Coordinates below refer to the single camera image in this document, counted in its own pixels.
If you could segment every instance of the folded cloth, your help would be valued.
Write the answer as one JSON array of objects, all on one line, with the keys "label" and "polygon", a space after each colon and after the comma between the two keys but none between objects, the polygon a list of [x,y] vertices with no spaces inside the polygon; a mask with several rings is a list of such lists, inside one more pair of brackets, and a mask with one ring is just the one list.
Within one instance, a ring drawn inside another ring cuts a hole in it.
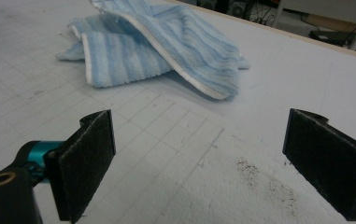
[{"label": "folded cloth", "polygon": [[237,69],[249,68],[226,36],[188,7],[145,0],[93,1],[100,15],[71,22],[78,42],[61,60],[84,58],[88,83],[111,87],[177,71],[215,99],[237,94]]}]

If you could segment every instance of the white table surface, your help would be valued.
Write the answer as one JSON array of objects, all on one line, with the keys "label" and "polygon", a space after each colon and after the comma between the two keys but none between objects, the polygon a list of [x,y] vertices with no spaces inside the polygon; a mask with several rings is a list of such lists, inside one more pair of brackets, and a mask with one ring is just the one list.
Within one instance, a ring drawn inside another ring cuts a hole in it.
[{"label": "white table surface", "polygon": [[[54,53],[85,0],[0,0],[0,169],[31,140],[65,140],[111,109],[117,155],[79,223],[344,223],[282,154],[290,108],[356,138],[356,52],[199,10],[250,60],[231,102],[171,74],[117,88],[86,84],[83,63]],[[60,223],[50,186],[44,222]]]}]

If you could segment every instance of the teal metal part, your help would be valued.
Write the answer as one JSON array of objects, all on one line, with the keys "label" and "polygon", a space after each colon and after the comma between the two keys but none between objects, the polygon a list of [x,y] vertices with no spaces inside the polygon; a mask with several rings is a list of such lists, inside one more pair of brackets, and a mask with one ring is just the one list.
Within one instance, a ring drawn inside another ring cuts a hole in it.
[{"label": "teal metal part", "polygon": [[25,168],[29,171],[33,183],[41,182],[45,179],[43,156],[61,145],[62,141],[42,141],[35,144],[29,152]]}]

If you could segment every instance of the towel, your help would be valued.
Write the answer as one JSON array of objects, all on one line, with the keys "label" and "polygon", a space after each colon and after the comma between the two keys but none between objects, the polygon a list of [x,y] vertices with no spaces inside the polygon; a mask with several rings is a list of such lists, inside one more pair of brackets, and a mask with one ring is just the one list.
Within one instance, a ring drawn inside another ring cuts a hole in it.
[{"label": "towel", "polygon": [[70,27],[78,43],[60,60],[85,59],[94,87],[112,87],[175,70],[215,99],[237,95],[238,68],[249,68],[237,46],[189,7],[146,0],[92,1],[100,15]]}]

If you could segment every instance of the blue striped towel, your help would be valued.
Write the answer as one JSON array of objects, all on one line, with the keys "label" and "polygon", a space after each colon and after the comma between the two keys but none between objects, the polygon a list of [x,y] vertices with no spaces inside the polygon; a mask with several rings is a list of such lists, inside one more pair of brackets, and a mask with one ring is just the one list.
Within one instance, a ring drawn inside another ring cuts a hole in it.
[{"label": "blue striped towel", "polygon": [[100,15],[74,20],[78,43],[60,60],[85,59],[94,87],[112,87],[175,70],[215,99],[237,95],[238,68],[249,68],[226,36],[185,6],[146,0],[93,0]]}]

